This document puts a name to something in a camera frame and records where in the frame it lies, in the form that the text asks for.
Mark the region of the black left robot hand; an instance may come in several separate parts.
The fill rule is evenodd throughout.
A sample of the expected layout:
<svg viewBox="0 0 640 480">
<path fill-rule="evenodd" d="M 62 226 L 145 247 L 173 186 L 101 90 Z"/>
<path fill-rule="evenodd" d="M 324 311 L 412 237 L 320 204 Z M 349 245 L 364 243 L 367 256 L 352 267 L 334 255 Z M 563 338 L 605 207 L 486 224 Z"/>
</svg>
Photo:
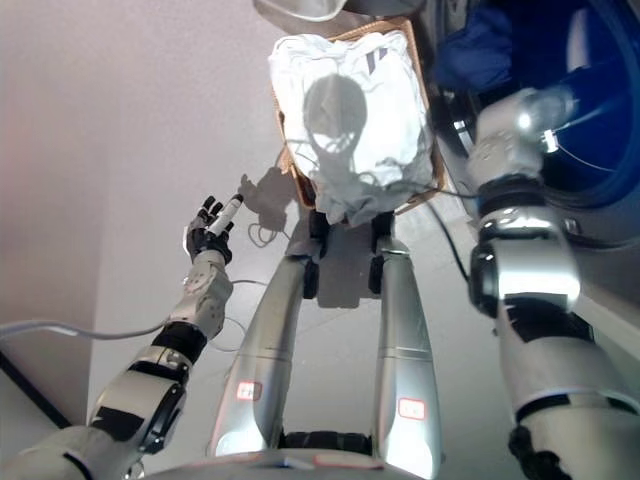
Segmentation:
<svg viewBox="0 0 640 480">
<path fill-rule="evenodd" d="M 233 218 L 243 203 L 241 194 L 233 195 L 225 204 L 212 195 L 204 200 L 183 233 L 183 248 L 192 263 L 198 255 L 208 251 L 219 253 L 225 265 L 232 261 L 229 233 L 234 227 Z"/>
</svg>

